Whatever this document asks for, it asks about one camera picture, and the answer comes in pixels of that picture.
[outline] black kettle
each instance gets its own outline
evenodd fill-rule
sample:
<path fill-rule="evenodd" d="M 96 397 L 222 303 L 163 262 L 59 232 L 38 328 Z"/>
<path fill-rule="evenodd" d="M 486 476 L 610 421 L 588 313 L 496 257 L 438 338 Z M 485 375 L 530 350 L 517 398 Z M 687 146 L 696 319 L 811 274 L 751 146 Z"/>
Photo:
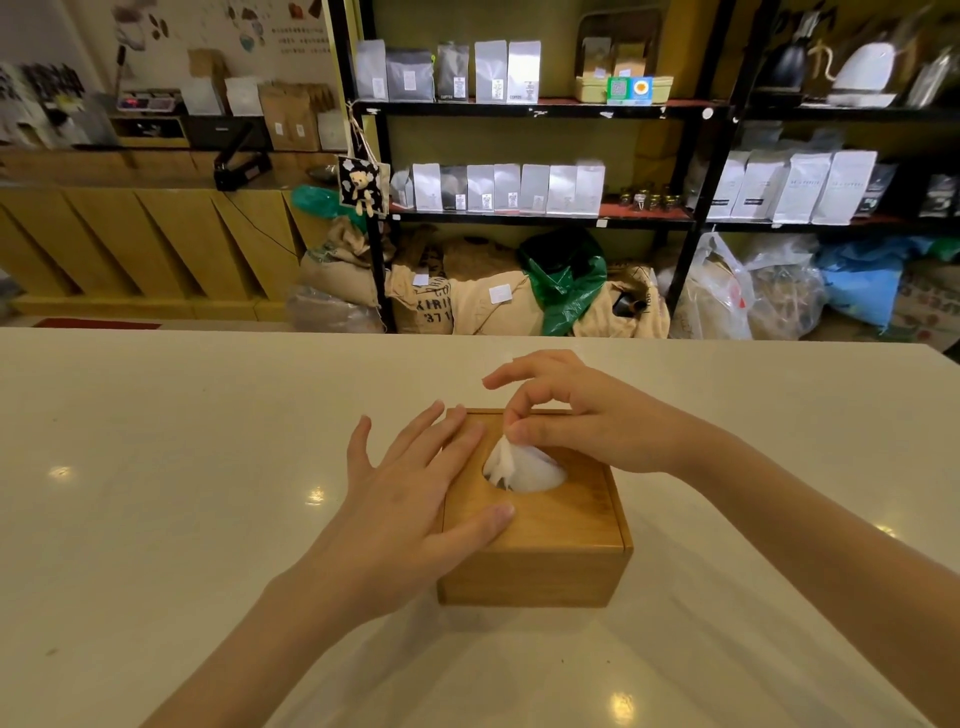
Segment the black kettle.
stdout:
<path fill-rule="evenodd" d="M 800 28 L 788 43 L 774 48 L 756 77 L 754 103 L 758 106 L 798 106 L 806 78 L 810 40 L 820 23 L 820 12 L 804 13 Z"/>

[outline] white tissue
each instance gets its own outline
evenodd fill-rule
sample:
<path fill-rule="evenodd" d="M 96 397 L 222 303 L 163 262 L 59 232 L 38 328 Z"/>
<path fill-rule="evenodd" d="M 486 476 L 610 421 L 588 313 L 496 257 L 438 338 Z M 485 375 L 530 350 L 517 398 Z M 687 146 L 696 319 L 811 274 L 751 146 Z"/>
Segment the white tissue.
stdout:
<path fill-rule="evenodd" d="M 566 471 L 542 450 L 497 442 L 483 466 L 483 476 L 497 488 L 515 493 L 538 493 L 566 482 Z"/>

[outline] box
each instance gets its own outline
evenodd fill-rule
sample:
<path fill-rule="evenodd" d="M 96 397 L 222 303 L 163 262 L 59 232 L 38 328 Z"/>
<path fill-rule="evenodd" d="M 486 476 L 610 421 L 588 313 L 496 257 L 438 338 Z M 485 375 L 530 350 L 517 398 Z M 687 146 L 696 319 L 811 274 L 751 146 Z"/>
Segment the box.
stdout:
<path fill-rule="evenodd" d="M 778 175 L 786 167 L 783 154 L 751 152 L 730 217 L 732 220 L 767 220 L 774 202 Z"/>
<path fill-rule="evenodd" d="M 278 152 L 319 152 L 315 99 L 319 90 L 308 85 L 264 84 L 260 105 L 267 130 Z"/>
<path fill-rule="evenodd" d="M 565 412 L 537 412 L 566 417 Z M 568 480 L 545 493 L 494 488 L 483 465 L 503 434 L 503 410 L 469 410 L 464 427 L 487 426 L 447 491 L 437 530 L 448 531 L 489 505 L 509 500 L 510 527 L 437 583 L 441 604 L 489 607 L 605 607 L 634 552 L 610 467 L 579 452 L 544 449 Z"/>

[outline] black shelf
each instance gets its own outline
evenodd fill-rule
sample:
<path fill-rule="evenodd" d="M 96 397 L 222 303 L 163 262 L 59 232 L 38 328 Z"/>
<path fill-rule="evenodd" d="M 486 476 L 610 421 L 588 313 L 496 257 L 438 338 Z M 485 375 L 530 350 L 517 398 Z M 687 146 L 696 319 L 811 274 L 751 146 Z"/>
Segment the black shelf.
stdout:
<path fill-rule="evenodd" d="M 604 207 L 618 208 L 615 205 Z M 401 223 L 510 225 L 524 227 L 558 227 L 572 225 L 581 228 L 610 230 L 689 231 L 693 219 L 682 210 L 604 215 L 600 217 L 566 217 L 563 215 L 481 214 L 478 212 L 415 212 L 391 209 L 390 219 Z"/>
<path fill-rule="evenodd" d="M 793 109 L 754 108 L 746 110 L 745 118 L 756 121 L 832 121 L 875 123 L 957 123 L 960 109 L 851 109 L 846 107 L 801 106 Z"/>
<path fill-rule="evenodd" d="M 439 101 L 435 104 L 416 102 L 355 101 L 356 113 L 390 116 L 473 116 L 489 118 L 552 118 L 552 119 L 710 119 L 720 117 L 730 108 L 723 103 L 674 99 L 664 106 L 617 107 L 605 104 L 582 104 L 575 99 L 540 99 L 539 104 L 477 104 Z"/>
<path fill-rule="evenodd" d="M 869 237 L 872 235 L 956 235 L 960 234 L 958 218 L 918 218 L 904 220 L 887 215 L 876 215 L 866 220 L 854 220 L 850 225 L 776 225 L 774 223 L 749 223 L 717 221 L 704 225 L 707 231 L 717 232 L 800 232 L 813 233 L 821 238 Z"/>

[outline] product label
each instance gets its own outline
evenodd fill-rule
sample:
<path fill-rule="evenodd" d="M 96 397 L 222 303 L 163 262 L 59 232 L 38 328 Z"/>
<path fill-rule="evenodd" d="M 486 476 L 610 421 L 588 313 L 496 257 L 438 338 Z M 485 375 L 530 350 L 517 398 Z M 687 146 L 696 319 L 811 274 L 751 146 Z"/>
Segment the product label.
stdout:
<path fill-rule="evenodd" d="M 497 305 L 498 303 L 506 303 L 507 301 L 512 301 L 513 299 L 514 292 L 510 290 L 509 283 L 496 285 L 490 289 L 490 303 L 493 305 Z"/>

